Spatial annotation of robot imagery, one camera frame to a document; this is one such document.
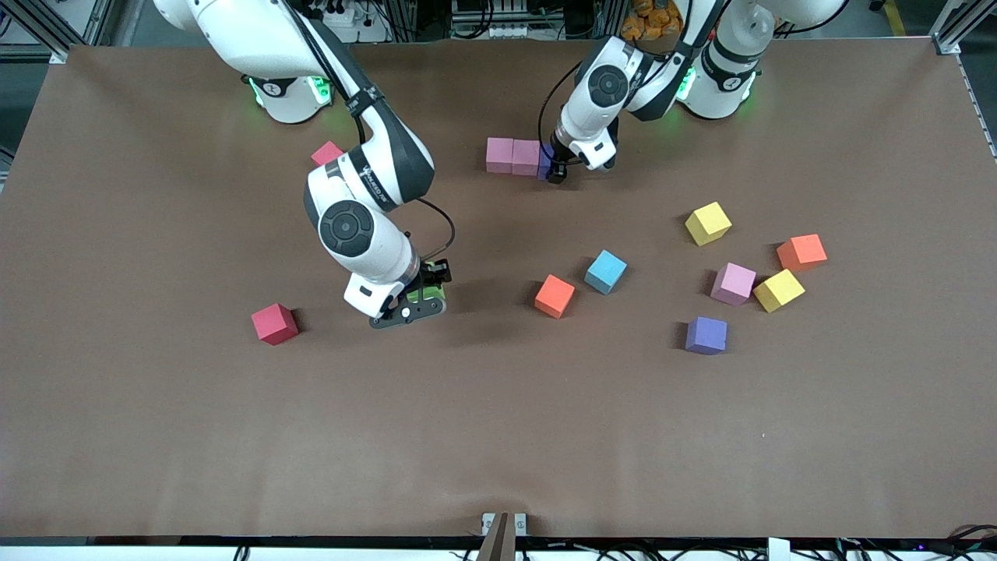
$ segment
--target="purple cube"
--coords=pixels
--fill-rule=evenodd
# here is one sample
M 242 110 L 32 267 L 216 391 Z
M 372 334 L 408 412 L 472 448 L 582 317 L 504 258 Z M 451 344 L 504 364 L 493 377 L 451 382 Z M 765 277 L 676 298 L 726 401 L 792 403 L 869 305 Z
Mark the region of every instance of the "purple cube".
M 540 141 L 512 141 L 512 174 L 536 177 L 540 166 Z
M 700 354 L 720 354 L 727 348 L 727 322 L 701 315 L 689 322 L 686 350 Z
M 540 164 L 536 168 L 536 178 L 541 181 L 547 181 L 547 176 L 550 175 L 550 156 L 553 156 L 554 148 L 548 143 L 543 143 L 540 145 Z
M 493 174 L 512 173 L 512 139 L 489 138 L 485 169 Z
M 717 272 L 710 296 L 730 305 L 741 305 L 751 297 L 755 272 L 740 265 L 728 263 Z

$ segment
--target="blue cube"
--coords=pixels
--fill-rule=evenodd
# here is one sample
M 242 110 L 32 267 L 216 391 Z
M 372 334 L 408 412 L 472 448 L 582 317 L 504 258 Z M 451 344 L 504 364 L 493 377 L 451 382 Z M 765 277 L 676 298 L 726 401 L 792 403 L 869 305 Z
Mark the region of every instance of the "blue cube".
M 536 168 L 537 179 L 547 181 L 547 176 L 550 175 L 550 156 L 553 153 L 554 149 L 550 147 L 549 143 L 540 145 L 540 165 Z
M 686 350 L 720 354 L 727 348 L 727 322 L 701 315 L 689 322 Z
M 603 294 L 609 294 L 616 285 L 616 282 L 620 280 L 620 277 L 623 277 L 625 270 L 626 263 L 610 252 L 603 250 L 599 254 L 599 257 L 595 258 L 595 263 L 592 264 L 592 267 L 588 268 L 588 272 L 585 273 L 585 282 L 588 282 L 593 288 Z

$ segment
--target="brown table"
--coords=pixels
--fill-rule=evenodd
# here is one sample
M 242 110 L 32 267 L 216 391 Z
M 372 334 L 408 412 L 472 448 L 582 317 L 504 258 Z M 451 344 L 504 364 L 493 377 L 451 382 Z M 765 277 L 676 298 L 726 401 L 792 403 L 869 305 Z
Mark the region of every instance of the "brown table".
M 75 49 L 0 198 L 0 534 L 938 536 L 997 517 L 997 167 L 926 39 L 777 42 L 747 105 L 623 119 L 612 174 L 483 171 L 586 44 L 358 48 L 459 225 L 447 315 L 383 332 L 301 206 L 342 110 L 282 126 L 209 50 Z M 558 94 L 565 99 L 567 90 Z M 548 116 L 553 123 L 555 111 Z M 695 247 L 682 221 L 734 222 Z M 392 215 L 421 248 L 447 234 Z M 831 262 L 764 313 L 705 288 Z M 616 293 L 581 282 L 602 249 Z M 565 319 L 530 307 L 547 274 Z M 276 347 L 249 315 L 279 301 Z M 698 314 L 729 352 L 681 350 Z

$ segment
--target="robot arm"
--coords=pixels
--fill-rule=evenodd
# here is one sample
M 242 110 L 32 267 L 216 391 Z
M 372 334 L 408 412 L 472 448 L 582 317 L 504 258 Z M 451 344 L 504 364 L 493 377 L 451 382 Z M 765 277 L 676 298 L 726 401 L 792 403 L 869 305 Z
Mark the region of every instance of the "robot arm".
M 575 89 L 561 108 L 550 141 L 548 180 L 561 183 L 573 156 L 589 170 L 611 169 L 617 116 L 623 109 L 651 121 L 678 99 L 707 119 L 734 113 L 748 98 L 755 68 L 772 40 L 773 12 L 810 26 L 833 17 L 843 1 L 676 0 L 685 25 L 668 58 L 642 52 L 618 37 L 597 43 L 580 63 Z M 721 15 L 716 37 L 708 41 Z
M 221 59 L 251 77 L 254 88 L 258 82 L 269 98 L 287 102 L 271 107 L 292 105 L 292 87 L 301 77 L 337 84 L 347 110 L 367 124 L 371 138 L 313 170 L 304 205 L 322 246 L 352 273 L 344 298 L 369 315 L 375 327 L 444 311 L 441 292 L 425 296 L 425 289 L 450 279 L 446 262 L 423 263 L 408 237 L 385 216 L 429 190 L 433 160 L 336 35 L 313 26 L 283 1 L 182 0 L 188 15 L 174 15 L 180 0 L 156 2 L 171 23 L 188 27 L 192 19 Z M 267 103 L 272 99 L 264 103 L 271 115 Z M 406 298 L 406 292 L 418 296 Z M 396 299 L 399 305 L 390 308 Z M 433 301 L 417 305 L 424 299 Z

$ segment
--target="wooden block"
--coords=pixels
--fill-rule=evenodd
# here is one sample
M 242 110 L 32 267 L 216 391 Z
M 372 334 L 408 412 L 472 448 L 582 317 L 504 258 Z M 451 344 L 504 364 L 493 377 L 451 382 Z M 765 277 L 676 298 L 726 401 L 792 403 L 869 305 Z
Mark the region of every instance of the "wooden block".
M 697 246 L 719 240 L 731 228 L 731 221 L 720 208 L 720 203 L 710 203 L 702 209 L 697 209 L 686 221 L 686 228 Z
M 776 253 L 779 254 L 783 269 L 797 273 L 813 269 L 828 260 L 828 254 L 824 252 L 824 245 L 821 244 L 821 237 L 817 234 L 790 238 L 788 242 L 779 246 Z
M 613 290 L 613 287 L 616 286 L 616 282 L 620 280 L 620 277 L 623 277 L 625 270 L 626 263 L 610 252 L 603 250 L 585 273 L 585 282 L 588 282 L 593 288 L 603 294 L 609 294 Z
M 536 294 L 533 305 L 547 315 L 560 319 L 573 295 L 574 286 L 554 275 L 547 275 L 547 280 L 543 282 L 540 292 Z
M 686 350 L 720 354 L 727 348 L 727 322 L 701 315 L 689 322 Z
M 728 263 L 717 272 L 710 296 L 730 305 L 741 305 L 751 297 L 755 272 L 740 265 Z
M 270 344 L 280 344 L 298 334 L 298 325 L 294 322 L 291 310 L 279 303 L 254 313 L 252 324 L 256 327 L 259 340 Z
M 493 174 L 512 173 L 512 139 L 489 138 L 485 168 Z
M 755 287 L 755 297 L 765 311 L 772 313 L 806 292 L 788 269 L 783 269 Z
M 329 141 L 323 144 L 322 148 L 316 150 L 315 154 L 312 154 L 312 162 L 314 162 L 316 166 L 325 166 L 342 155 L 343 151 L 339 150 L 339 147 L 333 144 L 332 141 Z
M 547 177 L 550 175 L 550 156 L 553 156 L 554 148 L 548 144 L 543 143 L 540 145 L 540 164 L 536 167 L 536 178 L 541 181 L 547 181 Z
M 536 177 L 540 166 L 540 141 L 512 141 L 512 174 Z

